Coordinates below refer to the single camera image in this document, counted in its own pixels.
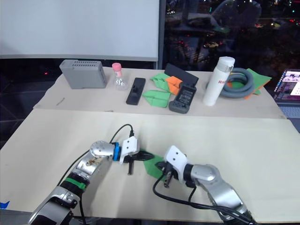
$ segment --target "laptop screen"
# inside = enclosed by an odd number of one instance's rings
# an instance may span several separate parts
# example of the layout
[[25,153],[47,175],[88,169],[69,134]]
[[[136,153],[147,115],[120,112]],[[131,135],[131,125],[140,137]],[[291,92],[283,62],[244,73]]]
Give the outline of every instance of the laptop screen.
[[274,90],[278,103],[300,104],[300,69],[286,69]]

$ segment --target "gray box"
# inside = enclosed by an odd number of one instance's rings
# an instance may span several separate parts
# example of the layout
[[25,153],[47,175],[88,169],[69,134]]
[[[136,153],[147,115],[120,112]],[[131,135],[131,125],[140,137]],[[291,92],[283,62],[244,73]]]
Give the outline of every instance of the gray box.
[[100,61],[64,60],[60,69],[72,89],[105,88],[106,78]]

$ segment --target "gray remote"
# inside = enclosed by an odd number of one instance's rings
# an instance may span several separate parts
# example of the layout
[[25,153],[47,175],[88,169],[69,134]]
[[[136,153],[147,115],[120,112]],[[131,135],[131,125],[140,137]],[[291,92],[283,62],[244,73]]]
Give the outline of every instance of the gray remote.
[[197,89],[195,87],[181,83],[180,90],[175,100],[169,102],[169,109],[177,113],[187,113],[196,91]]

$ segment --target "whiteboard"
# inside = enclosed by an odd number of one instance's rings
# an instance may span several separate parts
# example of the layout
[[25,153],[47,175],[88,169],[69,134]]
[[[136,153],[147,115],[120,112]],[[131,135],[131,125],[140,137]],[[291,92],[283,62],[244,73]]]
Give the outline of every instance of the whiteboard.
[[158,60],[159,0],[0,0],[1,58]]

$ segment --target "white thermos bottle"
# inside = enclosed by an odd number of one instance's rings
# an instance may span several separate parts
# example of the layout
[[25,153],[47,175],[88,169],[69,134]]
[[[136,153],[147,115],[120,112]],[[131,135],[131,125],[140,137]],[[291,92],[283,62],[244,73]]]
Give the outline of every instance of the white thermos bottle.
[[235,59],[232,57],[220,57],[210,77],[209,84],[204,94],[203,103],[213,106],[219,97],[226,80],[234,66]]

